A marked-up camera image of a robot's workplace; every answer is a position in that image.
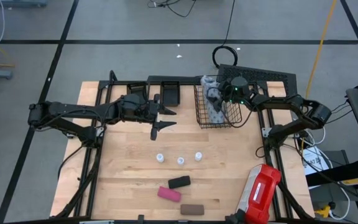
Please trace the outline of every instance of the black wire basket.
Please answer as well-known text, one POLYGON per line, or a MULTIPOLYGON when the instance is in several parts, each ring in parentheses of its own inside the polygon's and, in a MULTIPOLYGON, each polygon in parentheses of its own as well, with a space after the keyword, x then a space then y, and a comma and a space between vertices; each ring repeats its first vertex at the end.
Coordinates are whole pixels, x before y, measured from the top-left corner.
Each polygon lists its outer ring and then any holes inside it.
POLYGON ((223 123, 212 123, 209 119, 207 102, 204 97, 204 88, 201 85, 194 85, 194 97, 196 103, 197 123, 201 129, 206 128, 230 128, 231 124, 241 123, 241 109, 238 103, 223 103, 222 111, 226 115, 223 123))

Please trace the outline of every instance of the wooden tabletop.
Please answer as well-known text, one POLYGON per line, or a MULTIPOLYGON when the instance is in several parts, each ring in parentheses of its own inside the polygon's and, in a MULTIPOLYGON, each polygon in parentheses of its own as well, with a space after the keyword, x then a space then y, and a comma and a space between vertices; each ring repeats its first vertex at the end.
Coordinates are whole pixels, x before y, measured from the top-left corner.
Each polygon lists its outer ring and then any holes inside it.
MULTIPOLYGON (((98 82, 83 82, 78 104, 93 106, 98 82)), ((271 95, 285 96, 282 82, 268 82, 271 95)), ((150 98, 160 92, 160 86, 152 85, 150 98)), ((160 115, 164 121, 177 124, 161 130, 157 140, 150 140, 149 124, 118 123, 108 126, 103 144, 98 183, 94 198, 92 219, 136 220, 145 215, 146 220, 224 220, 225 215, 235 212, 251 168, 263 164, 255 156, 262 145, 257 113, 252 113, 242 128, 201 129, 196 121, 193 86, 181 86, 180 105, 170 108, 176 116, 160 115), (196 152, 203 159, 194 160, 196 152), (156 155, 164 155, 164 163, 158 163, 156 155), (179 166, 177 158, 183 157, 185 164, 179 166), (175 189, 182 194, 180 203, 157 196, 160 186, 167 187, 168 180, 189 175, 191 185, 175 189), (180 215, 180 205, 203 204, 202 216, 180 215)), ((126 94, 125 85, 114 85, 111 99, 126 94)), ((243 119, 249 110, 242 106, 243 119)), ((291 114, 285 110, 273 110, 276 124, 287 124, 291 114)), ((90 120, 74 119, 86 126, 90 120)), ((77 139, 68 140, 65 157, 80 146, 77 139)), ((309 215, 314 216, 303 165, 298 153, 281 147, 282 161, 288 189, 309 215)), ((60 212, 78 189, 85 150, 80 151, 63 167, 58 181, 51 215, 60 212)), ((278 198, 282 217, 285 209, 279 190, 278 198)), ((85 214, 86 203, 81 208, 85 214)), ((270 219, 274 220, 270 206, 270 219)))

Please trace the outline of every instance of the gray concrete floor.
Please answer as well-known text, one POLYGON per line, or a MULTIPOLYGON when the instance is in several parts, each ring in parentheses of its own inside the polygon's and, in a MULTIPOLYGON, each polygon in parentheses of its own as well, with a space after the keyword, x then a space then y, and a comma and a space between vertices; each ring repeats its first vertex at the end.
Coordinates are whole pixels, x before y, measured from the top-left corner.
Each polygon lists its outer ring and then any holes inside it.
MULTIPOLYGON (((58 40, 72 0, 49 0, 46 8, 6 9, 6 35, 11 40, 58 40)), ((358 24, 358 1, 348 0, 358 24)), ((198 0, 186 19, 168 9, 148 9, 147 0, 80 0, 68 39, 223 39, 231 1, 198 0)), ((185 13, 191 2, 172 8, 185 13)), ((329 12, 327 0, 237 1, 229 39, 318 40, 329 12)), ((327 39, 357 40, 338 2, 327 39)), ((65 45, 47 96, 50 101, 76 103, 81 82, 105 80, 113 69, 120 80, 144 80, 149 75, 217 74, 211 53, 216 44, 65 45)), ((238 65, 297 74, 304 95, 317 45, 232 44, 240 48, 238 65)), ((37 102, 51 61, 53 44, 1 45, 14 59, 12 80, 0 80, 0 205, 28 130, 28 105, 37 102)), ((232 63, 219 52, 218 61, 232 63)), ((0 62, 6 62, 0 54, 0 62)), ((358 85, 358 45, 325 45, 310 98, 333 108, 345 90, 358 85)), ((352 114, 326 126, 321 149, 345 149, 358 160, 358 125, 352 114)), ((36 133, 9 207, 6 222, 47 218, 67 140, 58 131, 36 133)), ((340 204, 338 215, 346 204, 340 204)), ((347 219, 358 222, 352 204, 347 219)))

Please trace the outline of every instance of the brown eraser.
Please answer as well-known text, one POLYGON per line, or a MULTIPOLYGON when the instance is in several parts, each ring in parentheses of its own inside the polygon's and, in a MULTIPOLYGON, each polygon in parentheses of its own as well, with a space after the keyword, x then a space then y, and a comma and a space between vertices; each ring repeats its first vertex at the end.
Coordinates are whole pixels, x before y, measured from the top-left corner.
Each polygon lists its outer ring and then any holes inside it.
POLYGON ((204 215, 204 205, 180 205, 182 215, 204 215))

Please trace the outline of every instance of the pink eraser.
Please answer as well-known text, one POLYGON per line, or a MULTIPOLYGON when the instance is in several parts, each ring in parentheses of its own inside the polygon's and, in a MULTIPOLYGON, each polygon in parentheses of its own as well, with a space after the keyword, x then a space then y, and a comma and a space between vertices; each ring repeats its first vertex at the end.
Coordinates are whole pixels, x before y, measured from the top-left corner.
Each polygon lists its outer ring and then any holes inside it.
POLYGON ((179 192, 176 192, 172 189, 168 189, 165 187, 160 187, 157 195, 159 197, 171 200, 173 202, 180 202, 181 199, 181 194, 179 192))

